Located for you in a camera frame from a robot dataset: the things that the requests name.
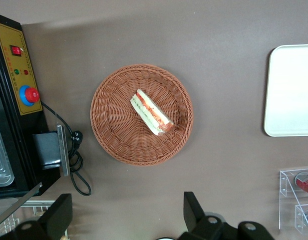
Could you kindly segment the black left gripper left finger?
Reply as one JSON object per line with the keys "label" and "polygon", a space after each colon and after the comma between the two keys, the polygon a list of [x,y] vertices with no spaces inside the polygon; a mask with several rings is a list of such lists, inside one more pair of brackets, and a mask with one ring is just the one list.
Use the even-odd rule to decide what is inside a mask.
{"label": "black left gripper left finger", "polygon": [[72,195],[61,194],[39,219],[20,224],[15,230],[16,238],[59,240],[69,227],[72,217]]}

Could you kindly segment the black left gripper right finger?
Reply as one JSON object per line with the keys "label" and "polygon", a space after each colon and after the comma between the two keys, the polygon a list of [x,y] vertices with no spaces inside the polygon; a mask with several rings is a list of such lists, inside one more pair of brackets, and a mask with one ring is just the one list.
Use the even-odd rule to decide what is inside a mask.
{"label": "black left gripper right finger", "polygon": [[273,236],[260,223],[243,221],[235,228],[222,217],[205,214],[193,192],[184,192],[183,216],[187,231],[181,240],[272,240]]}

